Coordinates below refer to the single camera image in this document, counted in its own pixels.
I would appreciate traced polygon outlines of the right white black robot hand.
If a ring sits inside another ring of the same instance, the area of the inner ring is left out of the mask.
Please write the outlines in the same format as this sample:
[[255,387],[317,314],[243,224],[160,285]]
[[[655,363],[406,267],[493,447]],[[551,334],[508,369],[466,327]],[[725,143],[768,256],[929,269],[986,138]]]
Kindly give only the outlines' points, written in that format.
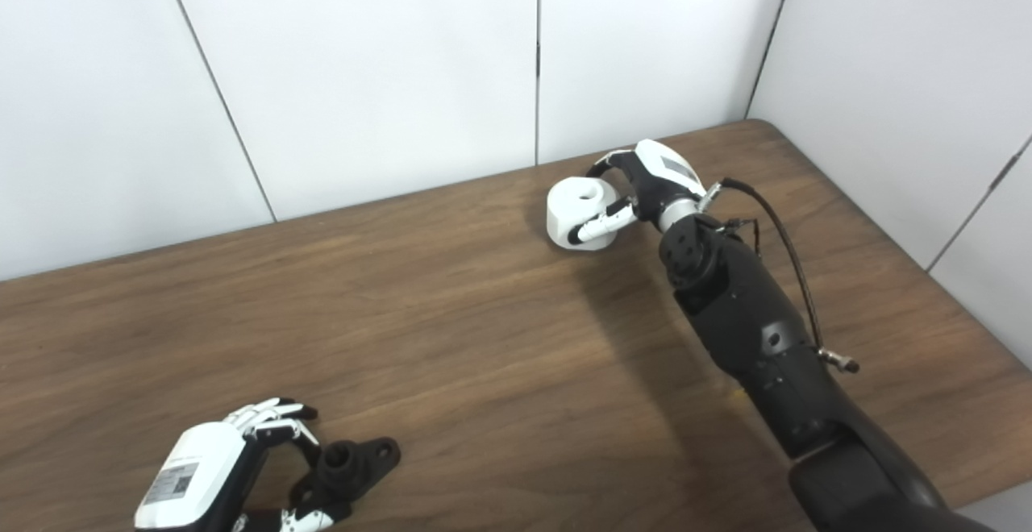
[[682,218],[704,212],[708,190],[692,165],[657,140],[640,140],[633,148],[608,152],[585,176],[601,178],[610,169],[623,173],[633,193],[575,224],[565,235],[565,242],[581,246],[615,234],[635,221],[649,222],[664,232]]

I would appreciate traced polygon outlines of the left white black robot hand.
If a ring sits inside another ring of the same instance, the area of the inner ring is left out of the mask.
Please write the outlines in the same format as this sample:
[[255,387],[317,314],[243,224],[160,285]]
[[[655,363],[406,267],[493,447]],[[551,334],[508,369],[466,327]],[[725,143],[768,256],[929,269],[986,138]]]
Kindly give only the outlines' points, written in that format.
[[310,467],[321,454],[307,429],[316,409],[290,397],[244,405],[185,430],[134,513],[136,531],[323,531],[347,516],[329,509],[246,511],[270,450],[292,443]]

